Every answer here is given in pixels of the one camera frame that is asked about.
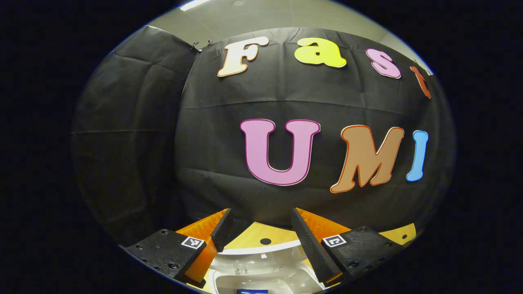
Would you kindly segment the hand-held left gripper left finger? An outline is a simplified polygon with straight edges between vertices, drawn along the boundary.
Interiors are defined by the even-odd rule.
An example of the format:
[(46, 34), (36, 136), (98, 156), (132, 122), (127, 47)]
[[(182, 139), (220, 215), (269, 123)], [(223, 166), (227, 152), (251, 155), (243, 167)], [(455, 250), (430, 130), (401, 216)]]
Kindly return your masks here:
[(233, 219), (224, 209), (177, 231), (161, 229), (125, 247), (127, 253), (170, 278), (204, 286), (217, 253), (226, 246)]

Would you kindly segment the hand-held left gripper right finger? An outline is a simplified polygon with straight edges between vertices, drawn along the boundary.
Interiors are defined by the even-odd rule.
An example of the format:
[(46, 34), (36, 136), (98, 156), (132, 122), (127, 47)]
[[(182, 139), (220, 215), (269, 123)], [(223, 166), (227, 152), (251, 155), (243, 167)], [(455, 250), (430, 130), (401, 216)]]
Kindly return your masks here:
[(368, 226), (350, 229), (294, 208), (293, 230), (320, 283), (333, 286), (366, 275), (405, 249), (409, 226), (379, 233)]

